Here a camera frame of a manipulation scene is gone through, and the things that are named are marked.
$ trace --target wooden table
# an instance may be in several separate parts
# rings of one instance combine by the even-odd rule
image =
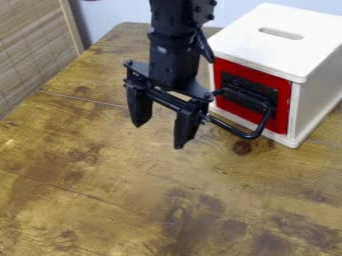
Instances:
[[[147,27],[116,27],[0,123],[0,255],[342,255],[342,106],[296,150],[212,125],[173,150],[175,114],[136,129],[125,106]]]

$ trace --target black handle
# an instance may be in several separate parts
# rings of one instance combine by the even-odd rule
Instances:
[[[224,91],[224,88],[213,91],[212,95],[217,96],[217,95],[221,94],[223,91]],[[264,101],[259,102],[259,104],[260,104],[260,107],[261,107],[261,110],[263,110],[263,117],[261,117],[261,121],[260,121],[255,131],[251,132],[251,133],[245,133],[245,132],[240,131],[237,128],[235,128],[229,124],[224,123],[221,120],[219,120],[216,117],[213,117],[211,115],[207,116],[207,120],[211,123],[213,123],[215,125],[217,125],[221,129],[227,130],[233,135],[240,137],[241,139],[255,140],[261,135],[263,130],[264,130],[265,125],[267,125],[267,122],[268,122],[269,118],[272,117],[272,112],[273,112],[273,107],[272,107],[272,105],[271,105],[271,103],[267,99],[264,99]]]

